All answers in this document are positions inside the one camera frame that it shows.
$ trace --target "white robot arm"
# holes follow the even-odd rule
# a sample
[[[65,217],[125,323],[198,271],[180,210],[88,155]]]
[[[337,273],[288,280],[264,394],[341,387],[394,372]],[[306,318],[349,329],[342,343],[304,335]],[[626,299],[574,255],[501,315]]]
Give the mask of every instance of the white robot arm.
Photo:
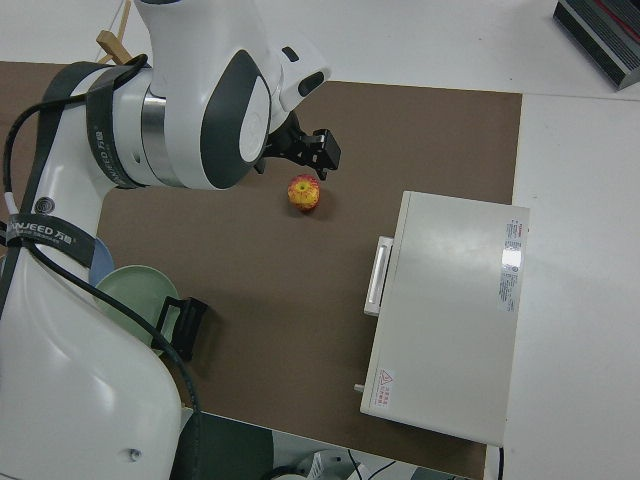
[[[252,167],[263,170],[265,156],[308,165],[321,178],[338,167],[330,132],[305,135],[293,111],[330,74],[301,36],[270,36],[251,0],[136,6],[154,68],[138,59],[135,67],[64,69],[45,94],[62,100],[39,108],[22,205],[10,206],[0,279],[0,480],[170,476],[181,415],[173,379],[78,288],[110,189],[228,188]]]

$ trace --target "red yellow apple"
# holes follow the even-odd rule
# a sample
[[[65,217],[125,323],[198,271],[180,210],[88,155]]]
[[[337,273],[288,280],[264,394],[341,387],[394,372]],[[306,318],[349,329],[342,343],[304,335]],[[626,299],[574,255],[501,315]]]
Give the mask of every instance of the red yellow apple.
[[[289,182],[289,201],[300,211],[308,211],[320,200],[320,184],[311,175],[298,175]]]

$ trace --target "plate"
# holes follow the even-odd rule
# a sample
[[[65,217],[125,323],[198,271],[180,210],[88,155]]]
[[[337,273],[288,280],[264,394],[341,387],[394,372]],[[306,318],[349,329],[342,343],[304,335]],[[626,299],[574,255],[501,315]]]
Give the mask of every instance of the plate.
[[[96,288],[138,313],[154,327],[158,324],[165,298],[180,298],[178,290],[164,273],[144,265],[130,265],[114,270],[104,277]],[[145,345],[151,345],[151,334],[132,319],[101,300],[96,300],[96,303],[114,323]],[[179,315],[178,308],[169,307],[161,332],[168,341],[171,341],[173,327]]]

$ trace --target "brown work surface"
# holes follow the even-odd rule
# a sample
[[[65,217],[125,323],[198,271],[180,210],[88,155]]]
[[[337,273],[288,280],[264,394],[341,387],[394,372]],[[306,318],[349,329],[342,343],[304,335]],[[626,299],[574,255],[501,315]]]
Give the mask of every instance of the brown work surface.
[[[3,136],[56,70],[0,64]],[[224,192],[113,191],[99,235],[117,266],[156,267],[211,306],[191,362],[204,410],[481,478],[483,445],[361,414],[353,385],[365,380],[375,332],[362,309],[377,239],[394,234],[402,192],[510,203],[520,103],[330,83],[299,109],[304,128],[330,128],[342,148],[311,213],[286,197],[304,170],[270,160]]]

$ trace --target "black cable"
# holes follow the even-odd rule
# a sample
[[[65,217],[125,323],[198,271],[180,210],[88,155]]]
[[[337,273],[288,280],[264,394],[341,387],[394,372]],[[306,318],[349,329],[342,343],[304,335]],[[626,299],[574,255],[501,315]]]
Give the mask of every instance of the black cable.
[[[356,460],[353,458],[353,454],[351,453],[351,449],[347,449],[347,453],[349,454],[349,458],[351,459],[351,463],[353,464],[353,468],[356,469],[356,473],[358,474],[358,478],[360,480],[363,480],[362,475],[360,475],[360,470],[358,470],[358,464],[356,463]],[[379,468],[378,470],[373,472],[371,475],[369,475],[369,478],[367,478],[367,480],[371,480],[373,477],[378,475],[383,470],[386,470],[387,468],[389,468],[394,463],[396,463],[395,460],[393,462],[387,463],[384,467]]]
[[[502,474],[504,473],[504,448],[500,447],[500,463],[498,464],[498,480],[502,480]]]
[[[377,474],[379,474],[381,471],[386,470],[387,468],[389,468],[391,465],[393,465],[394,463],[396,463],[396,461],[394,460],[393,462],[389,462],[387,463],[384,467],[379,468],[378,470],[376,470],[375,472],[373,472],[371,474],[371,476],[367,479],[367,480],[371,480],[373,477],[375,477]]]
[[[176,350],[171,346],[171,344],[164,338],[164,336],[156,330],[149,322],[147,322],[142,316],[140,316],[135,311],[131,310],[129,307],[120,303],[118,300],[113,298],[112,296],[106,294],[105,292],[98,290],[93,285],[85,282],[81,278],[76,277],[73,273],[65,270],[60,265],[55,263],[49,257],[47,257],[44,253],[42,253],[36,245],[28,240],[23,240],[22,246],[26,248],[31,255],[33,255],[40,263],[46,266],[52,272],[58,274],[65,280],[71,282],[75,286],[81,288],[85,292],[93,295],[99,300],[102,300],[109,306],[115,308],[120,313],[126,315],[131,320],[136,322],[140,327],[142,327],[147,333],[149,333],[153,339],[157,342],[159,348],[167,354],[169,359],[178,367],[180,372],[180,376],[182,377],[185,386],[187,387],[187,391],[189,392],[189,398],[191,400],[191,406],[193,407],[193,417],[196,428],[196,437],[194,438],[194,466],[193,466],[193,476],[192,478],[197,479],[199,468],[200,468],[200,455],[199,455],[199,447],[200,447],[200,429],[201,429],[201,410],[200,410],[200,402],[198,400],[198,394],[196,392],[196,387],[187,371],[187,367],[180,358],[180,355]]]
[[[362,475],[360,475],[360,470],[358,470],[358,464],[356,463],[353,455],[351,454],[351,450],[347,449],[347,453],[349,454],[349,458],[351,459],[351,463],[353,463],[353,468],[356,469],[356,473],[358,474],[358,478],[362,480]]]
[[[131,68],[118,75],[118,77],[114,81],[114,90],[117,90],[132,78],[134,78],[147,64],[147,59],[147,56],[144,54],[138,55],[137,57],[131,59],[131,61],[127,63],[127,65],[130,65]],[[4,191],[6,193],[13,192],[13,187],[11,185],[11,156],[13,154],[13,145],[15,143],[16,137],[18,136],[18,131],[20,130],[24,122],[26,122],[34,113],[38,113],[43,110],[50,110],[84,103],[86,98],[86,94],[82,93],[80,95],[74,95],[68,98],[41,102],[27,108],[18,116],[18,118],[15,120],[15,122],[13,122],[13,125],[9,129],[9,133],[7,134],[7,139],[4,144],[4,154],[2,157],[2,182]]]

